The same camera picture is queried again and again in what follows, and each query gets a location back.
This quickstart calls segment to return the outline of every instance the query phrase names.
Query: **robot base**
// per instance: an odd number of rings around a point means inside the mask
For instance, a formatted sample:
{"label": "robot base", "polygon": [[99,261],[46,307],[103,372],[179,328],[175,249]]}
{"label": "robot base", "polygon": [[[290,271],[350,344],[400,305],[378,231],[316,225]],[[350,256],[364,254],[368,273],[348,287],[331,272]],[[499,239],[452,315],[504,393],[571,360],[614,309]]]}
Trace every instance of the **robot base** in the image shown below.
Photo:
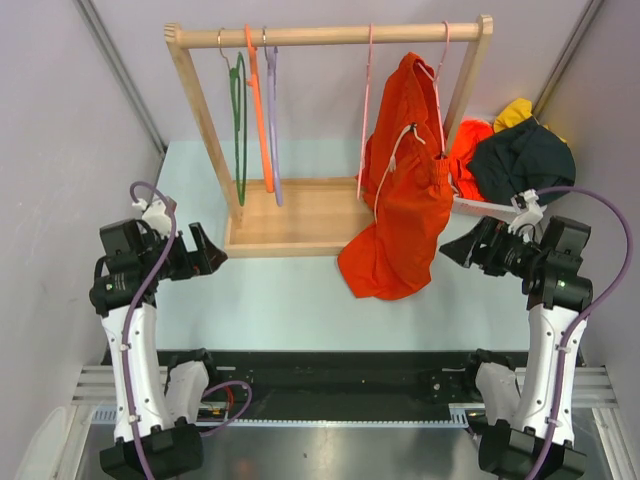
{"label": "robot base", "polygon": [[[543,443],[544,439],[513,430],[505,420],[498,420],[482,434],[480,468],[505,480],[522,480],[531,471]],[[584,474],[586,461],[586,455],[554,443],[537,478],[578,479]]]}
{"label": "robot base", "polygon": [[[142,438],[156,480],[174,478],[202,467],[202,440],[194,424],[179,425]],[[133,440],[100,452],[100,466],[116,480],[144,480]]]}

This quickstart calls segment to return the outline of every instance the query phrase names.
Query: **yellow cloth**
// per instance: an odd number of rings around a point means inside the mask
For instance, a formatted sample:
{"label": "yellow cloth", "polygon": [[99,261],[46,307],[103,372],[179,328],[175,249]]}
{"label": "yellow cloth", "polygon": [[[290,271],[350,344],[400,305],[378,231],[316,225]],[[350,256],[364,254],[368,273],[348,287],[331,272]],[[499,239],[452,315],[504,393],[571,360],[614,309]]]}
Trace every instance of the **yellow cloth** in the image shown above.
{"label": "yellow cloth", "polygon": [[[507,105],[507,108],[505,108],[502,113],[498,115],[498,118],[495,119],[493,122],[493,131],[498,133],[507,128],[515,127],[517,124],[525,121],[532,115],[532,108],[533,105],[531,104],[531,100],[527,100],[526,98],[516,98],[513,102]],[[548,125],[543,125],[543,127],[551,131]],[[558,138],[564,143],[567,143],[564,138],[560,136],[558,136]]]}

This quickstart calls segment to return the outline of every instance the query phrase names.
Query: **orange hanger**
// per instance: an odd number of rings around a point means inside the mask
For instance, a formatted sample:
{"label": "orange hanger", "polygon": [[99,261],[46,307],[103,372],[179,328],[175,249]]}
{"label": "orange hanger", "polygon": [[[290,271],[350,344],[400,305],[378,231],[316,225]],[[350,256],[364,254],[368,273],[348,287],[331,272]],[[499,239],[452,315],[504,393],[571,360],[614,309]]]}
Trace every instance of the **orange hanger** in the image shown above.
{"label": "orange hanger", "polygon": [[253,89],[253,104],[256,109],[256,120],[258,121],[258,137],[260,138],[260,153],[262,154],[262,172],[267,192],[273,193],[273,170],[271,169],[271,158],[267,148],[267,134],[264,129],[264,115],[262,113],[262,96],[260,95],[260,77],[258,77],[258,49],[251,45],[251,30],[249,25],[244,26],[244,33],[247,37],[247,50],[249,50],[249,64],[251,65],[251,80],[247,80],[247,85]]}

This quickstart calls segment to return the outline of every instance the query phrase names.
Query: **wooden base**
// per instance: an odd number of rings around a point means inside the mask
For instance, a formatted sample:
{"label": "wooden base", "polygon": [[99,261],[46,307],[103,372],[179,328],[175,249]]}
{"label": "wooden base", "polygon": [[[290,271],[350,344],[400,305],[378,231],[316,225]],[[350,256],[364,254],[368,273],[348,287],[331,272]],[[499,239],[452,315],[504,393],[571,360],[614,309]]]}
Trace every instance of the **wooden base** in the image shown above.
{"label": "wooden base", "polygon": [[224,249],[236,258],[337,255],[373,221],[356,186],[353,178],[285,179],[278,207],[263,181],[249,180],[242,223],[229,218]]}

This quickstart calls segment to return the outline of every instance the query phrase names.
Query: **white wall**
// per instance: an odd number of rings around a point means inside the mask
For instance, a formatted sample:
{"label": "white wall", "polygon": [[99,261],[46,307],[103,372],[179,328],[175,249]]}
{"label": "white wall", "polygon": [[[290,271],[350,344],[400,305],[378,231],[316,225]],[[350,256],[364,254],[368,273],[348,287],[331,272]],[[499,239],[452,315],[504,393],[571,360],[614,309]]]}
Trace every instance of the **white wall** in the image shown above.
{"label": "white wall", "polygon": [[[605,2],[543,120],[567,138],[578,166],[577,184],[592,188],[620,206],[640,239],[640,41],[636,0]],[[592,225],[584,273],[601,292],[620,268],[622,229],[605,207],[571,195],[557,209]],[[597,310],[585,333],[591,364],[605,364],[611,376],[634,449],[640,446],[640,254],[619,289]]]}
{"label": "white wall", "polygon": [[69,0],[0,7],[0,471],[106,342],[88,291],[101,225],[159,160]]}
{"label": "white wall", "polygon": [[[571,32],[585,0],[95,0],[127,68],[149,106],[163,138],[200,139],[175,67],[163,40],[163,24],[184,28],[257,28],[473,22],[495,19],[470,113],[497,114],[518,96],[535,100]],[[377,118],[384,82],[401,57],[414,49],[437,63],[441,44],[375,46],[370,126]],[[360,138],[367,46],[292,47],[278,60],[278,122],[283,139]],[[446,107],[464,53],[455,44],[446,61],[441,98]],[[227,52],[235,63],[235,50]],[[264,55],[259,51],[263,64]],[[226,64],[216,50],[197,51],[194,61],[221,139],[231,139],[231,106]],[[250,135],[254,114],[249,110]]]}

